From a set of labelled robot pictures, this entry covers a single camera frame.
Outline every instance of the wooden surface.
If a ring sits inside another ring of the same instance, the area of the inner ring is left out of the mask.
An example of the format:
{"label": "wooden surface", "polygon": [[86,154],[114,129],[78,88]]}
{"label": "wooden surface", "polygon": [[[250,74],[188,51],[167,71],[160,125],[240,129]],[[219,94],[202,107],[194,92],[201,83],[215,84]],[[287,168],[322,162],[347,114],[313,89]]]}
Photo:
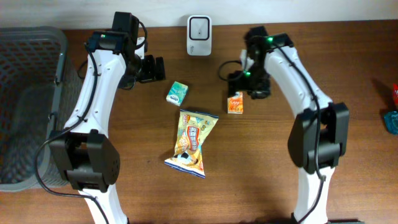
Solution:
{"label": "wooden surface", "polygon": [[[164,57],[167,80],[118,90],[109,121],[110,140],[121,155],[119,199],[133,223],[248,223],[287,218],[293,211],[297,169],[287,139],[294,119],[282,92],[272,81],[270,98],[245,95],[244,114],[226,114],[227,86],[216,76],[222,62],[238,59],[250,27],[214,27],[209,57],[187,55],[184,27],[148,29],[148,53]],[[398,21],[266,27],[270,34],[287,32],[318,86],[350,109],[347,151],[331,180],[328,217],[398,223],[398,137],[386,131],[381,116],[394,109]],[[65,33],[78,67],[91,30]],[[174,81],[189,86],[181,108],[220,116],[203,145],[204,180],[164,165],[177,134],[179,107],[165,100]],[[69,186],[59,190],[74,192]],[[42,189],[0,193],[0,220],[93,222],[83,200]]]}

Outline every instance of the orange packet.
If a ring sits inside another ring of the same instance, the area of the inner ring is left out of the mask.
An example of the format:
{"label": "orange packet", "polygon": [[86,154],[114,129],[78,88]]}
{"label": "orange packet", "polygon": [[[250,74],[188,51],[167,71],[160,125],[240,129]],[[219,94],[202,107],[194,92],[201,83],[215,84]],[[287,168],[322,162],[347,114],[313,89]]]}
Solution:
{"label": "orange packet", "polygon": [[243,114],[243,92],[237,91],[228,98],[228,113]]}

